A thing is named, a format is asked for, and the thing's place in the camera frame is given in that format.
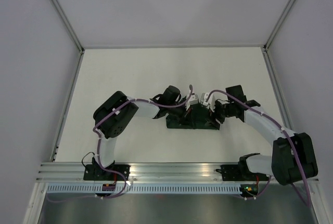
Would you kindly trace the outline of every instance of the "white tabletop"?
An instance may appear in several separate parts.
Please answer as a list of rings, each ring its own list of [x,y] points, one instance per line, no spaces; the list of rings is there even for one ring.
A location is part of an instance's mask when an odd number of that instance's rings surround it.
[[[115,91],[148,99],[169,85],[185,95],[189,84],[198,95],[240,84],[248,100],[255,99],[281,123],[258,47],[86,50],[56,161],[79,162],[96,151],[93,113]],[[236,162],[253,152],[271,155],[272,147],[234,117],[220,131],[167,129],[164,118],[134,117],[118,137],[115,156],[116,162]]]

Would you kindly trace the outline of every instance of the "white table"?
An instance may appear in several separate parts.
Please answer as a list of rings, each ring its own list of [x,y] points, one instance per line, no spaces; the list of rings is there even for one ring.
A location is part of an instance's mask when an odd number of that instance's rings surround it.
[[[240,84],[248,100],[282,122],[258,47],[86,50],[56,161],[79,162],[96,151],[93,113],[115,91],[148,99],[169,85],[185,95],[189,84],[198,95]],[[118,137],[115,156],[117,162],[236,162],[253,152],[271,155],[272,147],[239,119],[227,118],[217,131],[167,129],[164,118],[135,117]]]

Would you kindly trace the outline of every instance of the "ventilation grille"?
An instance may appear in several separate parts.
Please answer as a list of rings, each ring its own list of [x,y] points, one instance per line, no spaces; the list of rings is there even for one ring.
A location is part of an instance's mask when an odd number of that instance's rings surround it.
[[[123,184],[117,183],[114,193],[120,192]],[[48,193],[107,193],[101,183],[50,183]],[[126,186],[131,194],[241,194],[240,184],[135,184]]]

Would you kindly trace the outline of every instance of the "gray floor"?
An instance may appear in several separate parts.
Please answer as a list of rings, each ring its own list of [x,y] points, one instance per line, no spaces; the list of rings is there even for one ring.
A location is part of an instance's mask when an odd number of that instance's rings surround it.
[[[52,200],[78,194],[51,194]],[[255,201],[229,195],[128,194],[117,199],[95,198],[65,203],[45,201],[40,223],[317,223],[289,186],[270,185]]]

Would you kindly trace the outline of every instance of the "robotic arm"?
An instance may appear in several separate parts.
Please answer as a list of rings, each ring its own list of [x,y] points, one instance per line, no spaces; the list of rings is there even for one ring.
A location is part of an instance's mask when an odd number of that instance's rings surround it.
[[[226,92],[228,95],[226,103],[220,99],[215,100],[213,96],[209,97],[209,93],[202,94],[200,100],[196,94],[182,98],[180,91],[174,86],[169,86],[163,94],[153,97],[150,103],[133,100],[121,91],[114,93],[95,111],[93,117],[96,124],[117,107],[127,101],[131,102],[98,126],[102,135],[99,154],[102,166],[107,167],[114,162],[117,136],[124,131],[134,116],[157,119],[167,115],[167,128],[211,130],[219,130],[225,118],[236,117],[256,129],[273,147],[272,156],[255,153],[240,157],[238,166],[244,177],[252,173],[274,175],[281,185],[301,180],[287,138],[271,120],[262,117],[266,113],[260,104],[255,100],[248,101],[240,85],[226,88]],[[175,106],[184,102],[186,103],[183,106],[177,108],[161,107],[161,105]],[[244,107],[244,104],[260,114]],[[306,178],[316,176],[318,168],[311,138],[306,133],[297,134],[287,128],[284,130],[291,137]]]

